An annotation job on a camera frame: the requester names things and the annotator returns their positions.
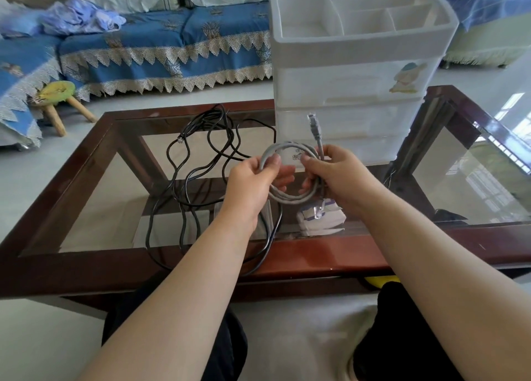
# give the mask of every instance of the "hand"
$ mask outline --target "hand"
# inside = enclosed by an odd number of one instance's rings
[[[389,192],[350,150],[324,145],[323,151],[331,160],[323,162],[307,155],[301,156],[307,178],[302,183],[300,194],[308,191],[312,181],[319,176],[328,187],[327,197],[348,212],[362,217],[375,196]]]
[[[271,156],[265,163],[264,169],[260,171],[260,157],[255,156],[230,170],[220,212],[249,224],[251,232],[256,229],[258,214],[266,204],[269,186],[274,184],[285,191],[286,186],[295,180],[295,166],[283,166],[279,155]]]

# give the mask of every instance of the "stool leg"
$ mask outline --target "stool leg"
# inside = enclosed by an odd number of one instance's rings
[[[76,108],[83,116],[90,122],[96,122],[98,119],[92,114],[83,104],[78,102],[75,97],[70,96],[66,101],[74,108]]]
[[[55,130],[59,134],[59,136],[65,136],[66,135],[65,126],[63,125],[61,118],[59,118],[59,114],[57,114],[57,110],[55,109],[54,105],[48,104],[47,106],[44,106],[43,109],[44,109],[44,112],[46,113],[46,116],[48,116],[48,119],[51,121]]]

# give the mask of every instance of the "coffee table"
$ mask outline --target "coffee table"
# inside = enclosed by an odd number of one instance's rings
[[[503,270],[531,266],[531,147],[453,86],[430,87],[425,100],[396,161],[371,171],[489,264]],[[235,121],[275,124],[273,100],[224,106]],[[101,316],[155,274],[159,268],[143,239],[155,197],[173,172],[166,147],[192,116],[210,107],[105,113],[0,244],[0,298],[33,298]],[[243,153],[261,154],[272,143],[270,129],[252,121],[241,127]],[[192,157],[178,180],[213,156],[204,132],[189,142]],[[171,156],[182,160],[184,146],[177,144]],[[193,200],[223,195],[221,165],[190,185]],[[303,176],[298,173],[296,181]],[[198,214],[202,224],[213,211]],[[296,211],[285,207],[268,257],[240,279],[233,300],[366,291],[358,278],[392,273],[355,217],[347,217],[339,233],[303,237]],[[182,257],[176,246],[180,217],[175,203],[155,216],[155,255],[170,266]],[[193,229],[188,233],[191,242]],[[249,253],[262,244],[251,241]]]

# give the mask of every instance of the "cartoon drawing on drawer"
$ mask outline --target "cartoon drawing on drawer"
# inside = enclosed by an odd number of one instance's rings
[[[417,65],[415,62],[409,62],[398,72],[394,80],[397,82],[389,89],[391,93],[417,93],[415,81],[417,80],[422,69],[426,68],[426,63]]]

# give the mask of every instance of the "yellow object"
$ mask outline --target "yellow object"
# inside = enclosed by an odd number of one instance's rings
[[[75,90],[76,86],[74,83],[67,80],[58,80],[46,85],[32,100],[33,104],[44,110],[45,115],[48,117],[59,136],[66,135],[66,129],[54,107],[54,105],[59,102],[69,103],[90,122],[98,121],[94,114],[74,98],[73,95]]]
[[[375,288],[381,289],[387,282],[399,282],[400,279],[396,275],[391,276],[369,276],[365,280],[372,284]]]

